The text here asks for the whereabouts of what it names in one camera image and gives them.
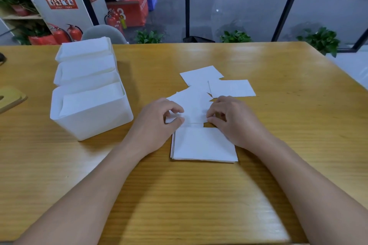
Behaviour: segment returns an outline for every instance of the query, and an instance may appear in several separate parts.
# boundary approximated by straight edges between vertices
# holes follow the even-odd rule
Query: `paper box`
[[[88,59],[111,54],[116,58],[110,38],[102,37],[79,42],[63,43],[55,59],[60,63],[69,60]]]
[[[133,113],[119,74],[109,72],[55,88],[50,118],[85,140],[131,122]]]
[[[116,58],[113,54],[81,60],[77,60],[75,57],[58,65],[54,84],[61,86],[75,82],[81,78],[111,71],[117,72]]]

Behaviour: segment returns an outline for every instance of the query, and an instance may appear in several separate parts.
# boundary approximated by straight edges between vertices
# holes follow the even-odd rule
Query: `white shelf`
[[[29,15],[25,17],[21,17],[16,14],[7,15],[5,17],[2,17],[3,20],[42,20],[42,17],[40,15]]]

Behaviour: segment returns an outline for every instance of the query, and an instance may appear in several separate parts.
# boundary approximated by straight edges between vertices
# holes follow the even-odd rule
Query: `chair backrest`
[[[128,44],[123,34],[115,27],[100,24],[87,29],[82,36],[83,40],[97,39],[101,37],[108,37],[112,44]]]

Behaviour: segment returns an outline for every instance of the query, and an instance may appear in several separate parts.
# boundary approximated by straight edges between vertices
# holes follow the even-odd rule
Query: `wood grain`
[[[0,86],[28,99],[0,115],[0,241],[16,239],[88,174],[131,124],[78,142],[49,118],[57,46],[2,47]],[[266,127],[368,207],[368,93],[306,43],[116,45],[133,114],[214,65],[248,79]],[[128,177],[100,244],[307,242],[285,195],[250,153],[239,163],[169,159],[170,141]]]

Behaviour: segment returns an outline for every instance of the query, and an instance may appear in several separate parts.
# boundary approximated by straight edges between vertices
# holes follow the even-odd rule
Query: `fire extinguisher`
[[[74,41],[80,41],[82,40],[83,31],[76,25],[67,24],[69,25],[67,31],[69,32],[71,38]]]
[[[72,42],[72,39],[70,38],[69,34],[62,28],[53,25],[51,23],[49,23],[52,28],[51,28],[51,33],[54,36],[56,42],[61,45],[62,43],[70,43]]]
[[[118,29],[122,34],[122,23],[120,22],[120,16],[113,9],[108,11],[108,14],[105,16],[105,24],[110,25]]]

